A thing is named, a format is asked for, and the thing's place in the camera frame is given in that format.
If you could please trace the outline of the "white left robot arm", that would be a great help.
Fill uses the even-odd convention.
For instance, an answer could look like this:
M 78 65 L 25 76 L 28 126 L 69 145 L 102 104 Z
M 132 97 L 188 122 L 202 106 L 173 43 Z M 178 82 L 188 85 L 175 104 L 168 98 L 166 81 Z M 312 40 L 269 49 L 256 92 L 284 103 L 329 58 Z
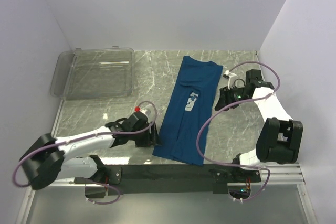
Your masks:
M 156 123 L 147 110 L 109 122 L 91 132 L 54 138 L 42 135 L 20 158 L 28 185 L 43 189 L 58 179 L 82 177 L 93 183 L 116 183 L 98 155 L 92 152 L 133 141 L 136 147 L 160 146 Z

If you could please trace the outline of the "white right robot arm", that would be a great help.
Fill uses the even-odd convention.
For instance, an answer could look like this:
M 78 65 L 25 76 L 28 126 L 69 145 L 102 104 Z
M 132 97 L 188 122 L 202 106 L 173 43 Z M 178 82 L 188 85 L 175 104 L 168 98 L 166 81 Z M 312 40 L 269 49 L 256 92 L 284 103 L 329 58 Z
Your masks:
M 268 163 L 292 164 L 297 161 L 303 124 L 295 121 L 284 110 L 272 83 L 262 79 L 261 71 L 252 69 L 246 72 L 243 86 L 237 87 L 240 78 L 225 71 L 224 78 L 228 85 L 220 88 L 219 100 L 215 110 L 238 101 L 254 100 L 264 120 L 256 147 L 243 154 L 237 154 L 233 159 L 230 175 L 235 181 L 241 182 L 248 175 L 251 167 L 262 167 Z

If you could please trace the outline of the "blue printed t-shirt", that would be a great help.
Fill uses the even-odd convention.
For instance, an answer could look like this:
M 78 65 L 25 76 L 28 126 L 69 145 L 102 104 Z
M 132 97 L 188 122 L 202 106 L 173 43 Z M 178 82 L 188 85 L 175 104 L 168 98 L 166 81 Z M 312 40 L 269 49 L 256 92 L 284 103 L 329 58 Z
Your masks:
M 184 56 L 159 131 L 161 146 L 153 155 L 190 165 L 203 165 L 208 127 L 223 67 Z

